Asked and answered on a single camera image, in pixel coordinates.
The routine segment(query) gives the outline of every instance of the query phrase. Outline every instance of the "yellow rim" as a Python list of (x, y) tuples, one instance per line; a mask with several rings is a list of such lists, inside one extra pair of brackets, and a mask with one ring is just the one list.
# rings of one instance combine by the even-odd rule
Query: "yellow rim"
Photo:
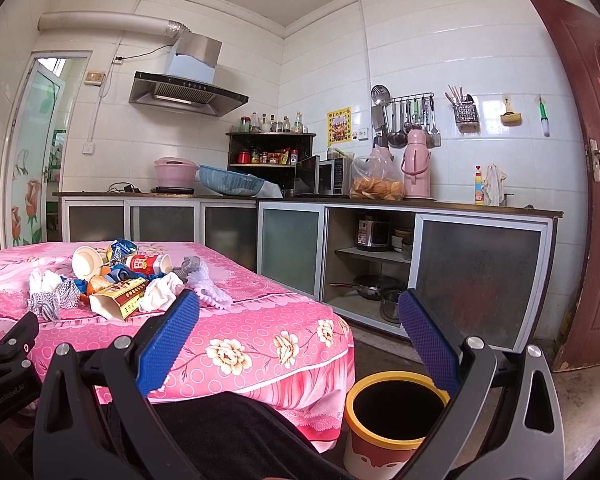
[(394, 440), (392, 438), (385, 438), (378, 434), (372, 433), (365, 428), (356, 417), (356, 414), (353, 412), (353, 401), (356, 399), (358, 394), (372, 384), (382, 383), (384, 381), (409, 381), (410, 383), (420, 384), (440, 397), (445, 406), (449, 402), (449, 395), (447, 392), (437, 389), (434, 386), (433, 381), (427, 376), (416, 374), (414, 372), (400, 371), (380, 372), (379, 374), (369, 375), (368, 377), (358, 381), (353, 385), (353, 388), (349, 390), (344, 406), (344, 418), (351, 430), (357, 436), (363, 440), (366, 440), (368, 443), (373, 444), (374, 446), (382, 447), (384, 449), (395, 449), (398, 451), (416, 449), (420, 444), (422, 444), (424, 437), (416, 438), (414, 440)]

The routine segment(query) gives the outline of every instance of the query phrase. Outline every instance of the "pink thermos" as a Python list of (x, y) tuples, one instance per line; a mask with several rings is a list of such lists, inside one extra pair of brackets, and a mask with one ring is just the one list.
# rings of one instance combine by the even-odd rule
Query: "pink thermos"
[(407, 147), (402, 159), (404, 173), (404, 195), (414, 198), (429, 198), (430, 173), (427, 137), (422, 130), (411, 130), (407, 138)]

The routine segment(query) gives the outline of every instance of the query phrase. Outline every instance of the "trash can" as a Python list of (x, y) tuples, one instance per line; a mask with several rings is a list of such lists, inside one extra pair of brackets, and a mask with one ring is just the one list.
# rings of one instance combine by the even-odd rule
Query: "trash can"
[(347, 394), (344, 466), (360, 480), (389, 480), (416, 452), (449, 401), (427, 376), (382, 372)]

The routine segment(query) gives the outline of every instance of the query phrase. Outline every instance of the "door handle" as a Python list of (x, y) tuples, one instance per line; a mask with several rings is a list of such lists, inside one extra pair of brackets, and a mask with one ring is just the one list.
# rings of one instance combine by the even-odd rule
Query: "door handle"
[(595, 139), (589, 139), (589, 146), (591, 148), (593, 182), (600, 182), (600, 150), (598, 149), (598, 142)]

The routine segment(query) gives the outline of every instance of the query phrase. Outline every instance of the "food in plastic bag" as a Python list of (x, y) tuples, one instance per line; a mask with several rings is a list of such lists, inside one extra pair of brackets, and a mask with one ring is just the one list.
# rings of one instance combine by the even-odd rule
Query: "food in plastic bag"
[(402, 200), (404, 185), (388, 148), (375, 146), (369, 156), (359, 156), (351, 165), (352, 198)]

